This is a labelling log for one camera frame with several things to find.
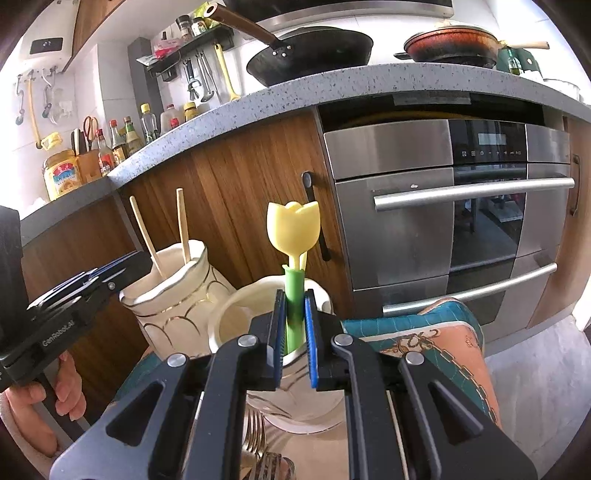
oven handle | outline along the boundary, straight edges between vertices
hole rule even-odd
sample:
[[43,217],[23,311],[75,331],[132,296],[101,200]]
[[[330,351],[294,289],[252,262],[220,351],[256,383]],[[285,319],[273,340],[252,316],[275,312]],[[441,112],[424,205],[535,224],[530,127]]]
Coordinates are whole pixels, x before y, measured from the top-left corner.
[[377,212],[384,212],[396,208],[416,207],[431,203],[510,195],[513,193],[537,192],[540,190],[571,189],[573,187],[574,180],[570,177],[493,181],[377,195],[374,197],[374,204]]
[[491,283],[490,285],[487,285],[485,287],[473,288],[471,290],[465,290],[458,293],[443,295],[441,297],[433,297],[432,299],[410,301],[408,303],[398,303],[395,305],[384,305],[382,307],[382,312],[384,316],[388,317],[399,315],[411,315],[413,313],[420,312],[422,309],[425,309],[429,305],[432,305],[437,300],[441,299],[454,298],[459,301],[481,299],[482,297],[488,297],[495,293],[507,290],[511,287],[515,287],[516,285],[520,285],[527,281],[533,280],[534,278],[542,277],[544,275],[550,275],[551,273],[555,272],[557,268],[558,265],[556,263],[551,263],[546,265],[545,267],[538,268],[526,274],[520,275],[519,277],[510,278],[509,280],[503,280],[497,283]]

water heater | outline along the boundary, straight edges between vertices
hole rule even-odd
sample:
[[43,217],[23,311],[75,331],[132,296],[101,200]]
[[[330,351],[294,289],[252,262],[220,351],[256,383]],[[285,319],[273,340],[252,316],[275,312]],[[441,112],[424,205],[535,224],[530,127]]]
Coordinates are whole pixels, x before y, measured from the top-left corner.
[[72,57],[74,26],[80,0],[54,0],[22,38],[19,61],[22,72],[31,69],[64,69]]

digital display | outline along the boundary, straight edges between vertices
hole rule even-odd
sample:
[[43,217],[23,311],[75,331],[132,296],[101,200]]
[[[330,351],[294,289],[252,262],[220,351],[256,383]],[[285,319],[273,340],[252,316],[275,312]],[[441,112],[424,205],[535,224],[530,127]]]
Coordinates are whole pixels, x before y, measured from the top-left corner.
[[480,145],[507,145],[507,136],[505,134],[478,134],[478,143]]

built-in oven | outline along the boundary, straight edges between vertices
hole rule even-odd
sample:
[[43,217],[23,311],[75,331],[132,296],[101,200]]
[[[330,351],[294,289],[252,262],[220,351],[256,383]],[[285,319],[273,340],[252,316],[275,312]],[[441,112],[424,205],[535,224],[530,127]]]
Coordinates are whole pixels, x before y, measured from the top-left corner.
[[487,340],[525,328],[560,243],[569,136],[428,120],[325,134],[357,317],[464,301]]

white ceramic vase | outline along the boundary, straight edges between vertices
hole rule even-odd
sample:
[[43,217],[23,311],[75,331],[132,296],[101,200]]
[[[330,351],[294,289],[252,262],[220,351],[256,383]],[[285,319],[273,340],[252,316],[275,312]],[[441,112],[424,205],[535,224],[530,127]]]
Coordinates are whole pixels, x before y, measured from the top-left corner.
[[167,277],[156,266],[124,289],[119,300],[137,317],[146,340],[164,360],[172,353],[207,355],[209,317],[236,289],[207,260],[207,248],[189,240],[191,261],[184,264],[181,244],[157,253]]
[[[226,341],[246,333],[252,318],[273,310],[277,289],[285,289],[285,277],[262,278],[241,288],[216,308],[209,323],[209,347],[213,353]],[[332,313],[326,291],[308,278],[318,310]],[[290,433],[317,433],[345,419],[343,392],[317,392],[310,386],[306,344],[283,358],[280,387],[274,392],[249,391],[247,402],[263,412],[274,426]]]

